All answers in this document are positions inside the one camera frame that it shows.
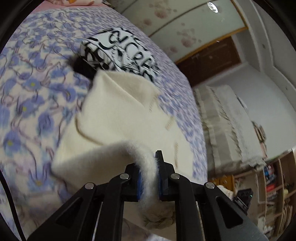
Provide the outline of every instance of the black and white printed fabric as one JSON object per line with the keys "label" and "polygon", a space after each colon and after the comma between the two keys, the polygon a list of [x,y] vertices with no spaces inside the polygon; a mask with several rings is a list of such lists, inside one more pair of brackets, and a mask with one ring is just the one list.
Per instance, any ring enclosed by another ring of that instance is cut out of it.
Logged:
{"label": "black and white printed fabric", "polygon": [[103,30],[83,40],[80,55],[96,71],[132,72],[152,82],[158,75],[159,68],[148,49],[132,32],[120,27]]}

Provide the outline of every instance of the purple floral pattern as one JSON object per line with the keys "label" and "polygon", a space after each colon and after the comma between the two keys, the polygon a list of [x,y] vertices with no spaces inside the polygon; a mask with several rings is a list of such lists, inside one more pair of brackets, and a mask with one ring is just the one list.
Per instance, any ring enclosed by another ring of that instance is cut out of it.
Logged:
{"label": "purple floral pattern", "polygon": [[[192,176],[207,181],[200,117],[186,77],[143,32],[111,8],[64,8],[30,14],[0,54],[0,169],[28,236],[69,198],[50,165],[67,124],[87,94],[89,80],[69,62],[83,38],[123,27],[141,39],[159,64],[162,109],[176,117],[194,153]],[[0,212],[16,232],[5,193]]]}

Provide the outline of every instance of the pink flower pattern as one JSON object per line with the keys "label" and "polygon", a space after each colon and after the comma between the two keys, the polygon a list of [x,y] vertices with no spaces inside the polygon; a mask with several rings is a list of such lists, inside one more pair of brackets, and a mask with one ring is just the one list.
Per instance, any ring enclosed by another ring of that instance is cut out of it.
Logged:
{"label": "pink flower pattern", "polygon": [[184,47],[190,48],[192,47],[197,39],[195,37],[195,30],[193,28],[185,28],[181,31],[177,31],[177,35],[183,36],[181,39],[181,43]]}
{"label": "pink flower pattern", "polygon": [[177,53],[178,52],[178,49],[176,46],[169,46],[169,47],[166,47],[164,50],[163,50],[167,56],[172,56],[173,54]]}
{"label": "pink flower pattern", "polygon": [[142,21],[139,21],[135,24],[139,29],[144,30],[146,27],[152,25],[152,21],[150,18],[145,18]]}
{"label": "pink flower pattern", "polygon": [[169,14],[173,12],[177,12],[177,9],[171,9],[169,7],[169,0],[156,0],[154,4],[149,4],[150,8],[154,8],[154,14],[156,17],[160,19],[167,18]]}

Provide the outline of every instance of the black cable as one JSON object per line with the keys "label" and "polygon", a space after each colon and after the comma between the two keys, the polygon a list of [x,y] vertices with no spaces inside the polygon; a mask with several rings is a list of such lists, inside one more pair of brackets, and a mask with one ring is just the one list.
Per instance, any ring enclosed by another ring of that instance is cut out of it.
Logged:
{"label": "black cable", "polygon": [[20,221],[18,219],[18,216],[17,216],[17,211],[15,209],[15,205],[13,203],[13,199],[12,199],[12,196],[11,196],[11,193],[10,193],[10,190],[9,190],[9,187],[7,185],[7,182],[2,174],[2,172],[0,171],[0,182],[3,186],[3,189],[6,193],[6,196],[7,196],[7,199],[8,199],[8,203],[9,203],[9,206],[10,206],[10,209],[11,209],[11,213],[12,213],[12,217],[13,217],[13,220],[15,222],[15,226],[17,227],[17,231],[20,235],[20,238],[22,241],[27,241],[26,238],[25,238],[25,235],[22,231],[22,227],[20,225]]}

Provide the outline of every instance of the wall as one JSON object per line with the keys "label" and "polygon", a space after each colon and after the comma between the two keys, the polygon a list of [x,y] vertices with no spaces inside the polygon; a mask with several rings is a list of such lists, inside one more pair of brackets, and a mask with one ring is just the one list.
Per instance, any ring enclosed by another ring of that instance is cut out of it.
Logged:
{"label": "wall", "polygon": [[295,49],[277,23],[259,5],[255,3],[255,6],[266,28],[273,53],[274,66],[296,86]]}
{"label": "wall", "polygon": [[252,0],[233,0],[242,13],[253,41],[257,59],[250,55],[248,43],[239,38],[246,60],[257,70],[264,72],[285,94],[296,110],[296,53],[276,23]]}
{"label": "wall", "polygon": [[214,83],[209,80],[205,84],[227,84],[242,98],[248,106],[250,119],[264,128],[268,157],[296,146],[296,112],[268,76],[244,64],[228,75],[216,76]]}
{"label": "wall", "polygon": [[245,30],[237,34],[234,34],[232,35],[232,39],[237,47],[237,50],[241,59],[242,59],[242,53],[240,53],[240,51],[243,52],[243,59],[245,59],[245,61],[247,61],[255,69],[260,70],[259,59],[257,56],[257,52],[255,49],[250,31]]}

